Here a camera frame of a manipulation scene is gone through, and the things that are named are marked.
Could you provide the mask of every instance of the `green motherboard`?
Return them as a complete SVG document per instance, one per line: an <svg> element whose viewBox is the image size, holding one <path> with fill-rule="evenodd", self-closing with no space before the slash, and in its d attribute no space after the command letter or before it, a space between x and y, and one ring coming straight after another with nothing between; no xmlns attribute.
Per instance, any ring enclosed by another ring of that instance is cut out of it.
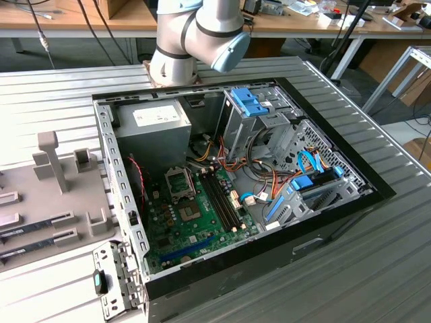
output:
<svg viewBox="0 0 431 323"><path fill-rule="evenodd" d="M182 199L177 204L171 202L166 182L146 188L150 201L145 206L145 216L148 217L145 231L150 242L147 261L151 274L245 240L259 232L252 217L245 210L234 210L234 208L231 210L238 217L241 226L226 229L213 208L214 201L211 203L211 198L205 191L199 175L191 174L196 191L195 198ZM232 185L229 177L224 170L218 170L215 177L222 183L221 189L226 198L231 201L229 193ZM175 187L187 186L184 177L176 176L174 181Z"/></svg>

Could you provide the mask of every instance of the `gray carpet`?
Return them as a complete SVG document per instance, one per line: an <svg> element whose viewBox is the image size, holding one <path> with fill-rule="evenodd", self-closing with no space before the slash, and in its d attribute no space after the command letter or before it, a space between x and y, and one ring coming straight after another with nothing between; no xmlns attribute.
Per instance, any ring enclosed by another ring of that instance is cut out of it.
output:
<svg viewBox="0 0 431 323"><path fill-rule="evenodd" d="M119 38L118 43L137 64L142 59L149 59L155 48L154 40L141 39L135 45L134 40ZM17 54L13 48L12 42L8 38L0 38L0 72L12 71L35 71L50 69L51 65L47 55L36 38L21 39L22 46L25 50L24 54ZM126 65L127 62L116 48L113 41L108 38L101 39L101 43L107 48L109 55L116 65ZM106 55L98 46L93 38L51 38L49 39L51 53L55 67L58 69L82 68L82 67L101 67L110 65ZM321 53L307 54L305 48L308 45L301 42L289 39L282 48L283 56L299 56L304 60L312 62L315 66L319 66L323 57L331 51L331 40L322 41ZM347 71L343 75L343 79L348 80L360 93L360 98L353 98L356 103L362 106L371 93L376 89L378 83L360 69ZM392 95L386 92L379 100L378 104L373 108L373 111L387 106L393 100ZM422 108L419 114L431 112L431 104ZM375 117L380 124L388 124L409 120L412 118L412 108L407 107L400 100L395 100L388 108L378 113Z"/></svg>

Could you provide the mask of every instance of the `power supply label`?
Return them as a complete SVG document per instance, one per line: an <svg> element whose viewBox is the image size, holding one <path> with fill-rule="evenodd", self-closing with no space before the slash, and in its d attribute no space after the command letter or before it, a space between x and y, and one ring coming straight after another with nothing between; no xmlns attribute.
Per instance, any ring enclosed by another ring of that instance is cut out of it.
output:
<svg viewBox="0 0 431 323"><path fill-rule="evenodd" d="M133 112L138 127L180 120L174 106L158 106Z"/></svg>

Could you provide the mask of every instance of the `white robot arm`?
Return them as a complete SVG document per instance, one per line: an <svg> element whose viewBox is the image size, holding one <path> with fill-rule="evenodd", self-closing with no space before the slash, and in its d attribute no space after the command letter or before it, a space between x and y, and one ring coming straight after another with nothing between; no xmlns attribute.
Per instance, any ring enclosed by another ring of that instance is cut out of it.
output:
<svg viewBox="0 0 431 323"><path fill-rule="evenodd" d="M196 59L221 73L235 68L250 36L242 31L239 0L159 0L152 79L163 86L190 85Z"/></svg>

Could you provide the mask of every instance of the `gray slotted table surface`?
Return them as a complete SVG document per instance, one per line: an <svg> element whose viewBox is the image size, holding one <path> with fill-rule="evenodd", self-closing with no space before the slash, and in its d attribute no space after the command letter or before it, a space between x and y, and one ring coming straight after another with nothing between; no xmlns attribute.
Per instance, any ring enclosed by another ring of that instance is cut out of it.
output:
<svg viewBox="0 0 431 323"><path fill-rule="evenodd" d="M199 70L204 83L287 77L397 196L336 242L170 322L429 322L429 173L299 58L247 59L226 75ZM0 74L0 166L31 164L35 133L48 130L57 131L61 156L88 147L100 158L91 94L149 86L140 66ZM0 317L103 322L92 284L94 248L0 273ZM120 321L141 319L135 312Z"/></svg>

